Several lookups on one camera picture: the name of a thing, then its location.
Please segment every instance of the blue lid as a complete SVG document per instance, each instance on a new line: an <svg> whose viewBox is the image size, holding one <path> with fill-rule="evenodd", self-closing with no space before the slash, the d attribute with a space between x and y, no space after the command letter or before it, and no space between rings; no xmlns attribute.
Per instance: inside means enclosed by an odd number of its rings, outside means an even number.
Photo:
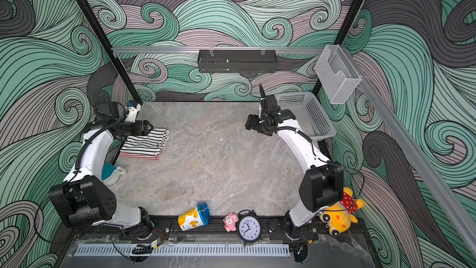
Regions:
<svg viewBox="0 0 476 268"><path fill-rule="evenodd" d="M112 175L112 172L114 172L115 169L116 167L113 166L112 164L104 164L102 166L101 180L105 180L109 178L109 176Z"/></svg>
<svg viewBox="0 0 476 268"><path fill-rule="evenodd" d="M210 211L208 209L208 205L205 202L198 202L197 210L199 211L199 216L203 224L208 226L210 223Z"/></svg>

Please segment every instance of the clock face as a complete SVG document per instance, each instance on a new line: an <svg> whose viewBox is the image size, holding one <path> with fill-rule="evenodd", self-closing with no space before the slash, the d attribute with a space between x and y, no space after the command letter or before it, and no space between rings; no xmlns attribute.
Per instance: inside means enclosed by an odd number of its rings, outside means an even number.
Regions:
<svg viewBox="0 0 476 268"><path fill-rule="evenodd" d="M244 240L254 241L261 233L261 226L252 216L243 217L238 225L239 233Z"/></svg>

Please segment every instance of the striped towel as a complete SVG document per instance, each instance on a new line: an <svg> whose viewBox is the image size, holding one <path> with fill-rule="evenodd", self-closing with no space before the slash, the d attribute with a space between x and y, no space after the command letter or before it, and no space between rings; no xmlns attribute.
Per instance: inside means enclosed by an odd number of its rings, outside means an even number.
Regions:
<svg viewBox="0 0 476 268"><path fill-rule="evenodd" d="M123 158L145 158L157 160L169 139L170 130L154 128L148 135L127 137L119 156Z"/></svg>

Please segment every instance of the wall mural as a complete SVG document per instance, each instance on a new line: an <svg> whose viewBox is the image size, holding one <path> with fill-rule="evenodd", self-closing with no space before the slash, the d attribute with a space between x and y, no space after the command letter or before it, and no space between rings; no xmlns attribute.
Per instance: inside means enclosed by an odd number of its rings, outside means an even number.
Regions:
<svg viewBox="0 0 476 268"><path fill-rule="evenodd" d="M114 46L324 46L352 0L88 0ZM311 91L318 56L283 55L273 74L199 73L197 55L123 54L146 101L256 101Z"/></svg>
<svg viewBox="0 0 476 268"><path fill-rule="evenodd" d="M60 246L35 234L38 206L52 240L60 219L45 199L74 164L91 104L127 98L74 0L0 0L0 266L53 266Z"/></svg>
<svg viewBox="0 0 476 268"><path fill-rule="evenodd" d="M346 41L364 75L476 219L476 0L365 0ZM344 105L319 93L327 140L365 184L365 219L384 267L476 267L417 170L357 88Z"/></svg>

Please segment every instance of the white cable tray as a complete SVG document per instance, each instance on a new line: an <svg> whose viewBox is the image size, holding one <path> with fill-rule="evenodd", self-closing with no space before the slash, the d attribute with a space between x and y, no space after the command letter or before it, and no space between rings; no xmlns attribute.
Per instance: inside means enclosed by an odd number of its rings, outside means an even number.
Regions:
<svg viewBox="0 0 476 268"><path fill-rule="evenodd" d="M129 243L116 243L118 250L129 256L137 256L132 253L135 245ZM289 246L287 244L262 244L257 243L251 246L243 246L241 243L178 243L174 245L163 244L155 249L151 256L158 257L289 257ZM75 256L121 256L112 244L79 244Z"/></svg>

